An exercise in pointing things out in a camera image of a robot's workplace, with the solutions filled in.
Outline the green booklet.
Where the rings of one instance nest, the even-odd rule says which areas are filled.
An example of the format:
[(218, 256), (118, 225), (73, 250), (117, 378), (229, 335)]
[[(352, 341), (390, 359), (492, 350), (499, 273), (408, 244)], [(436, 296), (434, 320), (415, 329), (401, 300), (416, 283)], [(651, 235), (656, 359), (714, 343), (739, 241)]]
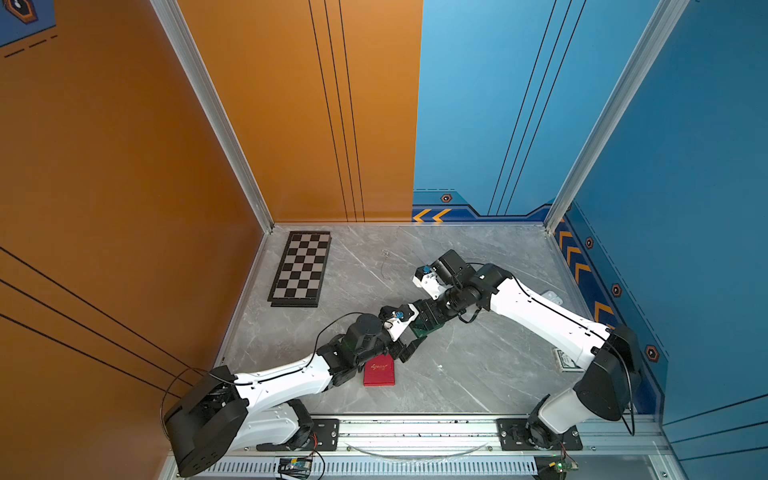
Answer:
[(410, 323), (409, 327), (417, 338), (426, 338), (432, 332), (441, 329), (444, 322), (440, 317), (435, 317), (429, 312), (420, 312)]

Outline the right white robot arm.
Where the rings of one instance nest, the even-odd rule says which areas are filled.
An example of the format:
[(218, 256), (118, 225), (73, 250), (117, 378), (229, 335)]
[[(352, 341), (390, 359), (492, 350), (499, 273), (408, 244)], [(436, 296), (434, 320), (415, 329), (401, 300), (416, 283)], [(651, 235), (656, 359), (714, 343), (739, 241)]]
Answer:
[[(637, 335), (627, 326), (610, 327), (581, 317), (537, 294), (514, 274), (494, 264), (476, 270), (462, 266), (457, 275), (435, 264), (416, 269), (413, 283), (432, 298), (427, 315), (459, 318), (470, 306), (506, 317), (563, 351), (583, 369), (571, 387), (542, 398), (529, 414), (526, 441), (551, 449), (579, 423), (599, 418), (624, 420), (635, 411), (633, 400), (642, 383)], [(624, 420), (635, 432), (632, 418)]]

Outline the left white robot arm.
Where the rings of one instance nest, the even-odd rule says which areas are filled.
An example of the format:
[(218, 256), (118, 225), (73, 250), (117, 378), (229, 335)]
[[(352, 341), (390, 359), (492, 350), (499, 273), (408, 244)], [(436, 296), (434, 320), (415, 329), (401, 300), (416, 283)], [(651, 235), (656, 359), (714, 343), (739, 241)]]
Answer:
[(179, 475), (193, 477), (232, 450), (304, 446), (313, 420), (301, 397), (346, 383), (381, 355), (399, 358), (421, 340), (415, 325), (423, 318), (412, 305), (361, 314), (300, 361), (245, 374), (222, 365), (204, 374), (162, 419)]

